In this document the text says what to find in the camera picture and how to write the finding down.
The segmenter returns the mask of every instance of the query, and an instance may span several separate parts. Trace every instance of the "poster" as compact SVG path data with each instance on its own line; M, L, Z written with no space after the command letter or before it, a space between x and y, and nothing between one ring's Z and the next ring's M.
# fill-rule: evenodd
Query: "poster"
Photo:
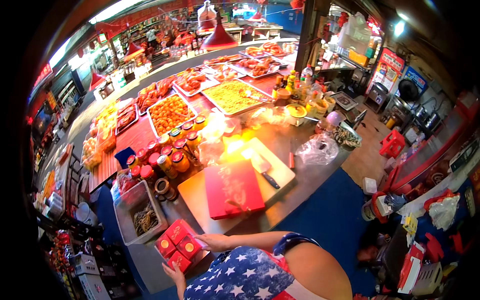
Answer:
M402 75L405 61L398 57L393 51L387 48L382 49L382 54L378 60L375 72L368 83L365 96L368 95L375 82L383 84L390 93L395 81Z

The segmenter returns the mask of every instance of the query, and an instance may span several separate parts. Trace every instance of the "jar lid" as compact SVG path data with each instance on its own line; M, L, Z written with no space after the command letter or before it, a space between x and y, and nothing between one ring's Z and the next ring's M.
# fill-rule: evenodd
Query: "jar lid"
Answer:
M177 151L172 155L172 161L174 163L179 163L183 159L183 152Z
M199 115L198 117L195 118L195 123L199 124L199 123L203 123L205 122L205 117L202 116L202 115Z
M172 130L170 131L170 136L177 136L179 134L180 134L180 128L178 127L172 128Z
M179 140L176 140L175 143L173 144L173 146L176 148L176 149L182 149L183 147L185 147L185 144L187 143L187 140L185 139L179 139Z
M161 154L163 155L171 155L172 154L172 151L173 151L173 147L172 146L165 146L162 148L162 151L160 151Z
M190 130L193 127L193 122L192 121L187 121L182 125L183 130Z
M140 158L140 157L145 157L145 154L147 153L147 151L145 150L145 148L142 148L140 150L137 151L137 157Z
M151 150L151 149L155 148L157 144L158 144L158 142L155 141L155 140L149 141L149 142L148 142L148 145L147 145L147 148L148 148L149 150Z
M193 131L190 131L189 133L187 133L187 140L189 140L189 141L193 141L197 137L198 137L198 131L196 131L196 130L193 130Z
M160 144L164 144L164 143L168 142L169 139L170 139L170 137L168 136L168 134L164 133L160 136L160 140L158 142Z
M140 170L142 170L142 167L136 165L130 170L130 174L132 175L132 177L137 177L138 175L140 175Z
M156 160L158 159L159 156L160 156L160 153L158 152L152 153L152 155L148 158L148 163L151 166L156 165Z
M151 165L145 165L142 167L142 170L140 170L140 176L142 178L148 178L150 176L152 176L152 166Z
M167 156L165 154L161 154L158 159L156 160L156 163L158 165L161 165L163 163L165 163L165 161L167 160Z
M127 158L127 165L131 165L135 162L135 159L136 159L136 156L135 155L130 155L128 158Z

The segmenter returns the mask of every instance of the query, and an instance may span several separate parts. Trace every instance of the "red gift box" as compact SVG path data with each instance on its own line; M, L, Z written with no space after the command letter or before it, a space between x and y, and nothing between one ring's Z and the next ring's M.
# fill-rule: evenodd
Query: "red gift box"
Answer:
M171 257L175 250L177 250L173 242L165 233L156 240L155 246L165 259Z
M207 167L204 172L208 211L213 220L265 208L250 160Z
M165 231L165 234L170 238L170 240L178 245L180 241L187 235L195 235L196 232L188 225L184 220L176 220L172 225Z
M187 234L177 245L177 249L187 259L192 260L202 249L202 246L190 234Z
M173 262L176 262L177 263L177 266L180 268L180 271L182 273L185 273L185 271L188 269L188 267L192 264L191 261L189 261L188 259L185 258L185 256L183 256L180 252L178 251L175 251L172 255L172 257L170 257L170 260L168 261L168 265L170 266L170 268L172 268L172 270L175 270L173 268L173 265L172 263Z

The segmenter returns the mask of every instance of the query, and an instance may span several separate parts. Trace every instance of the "red stool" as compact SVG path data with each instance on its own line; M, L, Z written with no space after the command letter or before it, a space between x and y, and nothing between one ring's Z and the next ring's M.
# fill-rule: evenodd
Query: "red stool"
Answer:
M398 131L392 130L391 133L380 141L380 144L382 144L382 148L378 151L380 155L387 158L396 158L402 151L403 147L405 147L405 139Z

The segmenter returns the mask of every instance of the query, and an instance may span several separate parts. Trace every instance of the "red lamp shade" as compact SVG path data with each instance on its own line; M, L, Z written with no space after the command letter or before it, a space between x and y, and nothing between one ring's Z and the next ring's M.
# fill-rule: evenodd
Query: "red lamp shade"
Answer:
M203 50L219 50L227 49L238 46L238 42L233 39L233 37L228 34L222 25L222 17L220 12L216 12L216 27L213 33L207 37L202 46L200 47Z
M90 82L90 88L88 91L94 90L97 86L99 86L102 82L105 81L105 76L98 75L95 72L92 72L92 81Z
M137 44L131 42L128 46L127 54L123 57L123 61L129 61L136 56L142 54L145 51L142 47L139 47Z

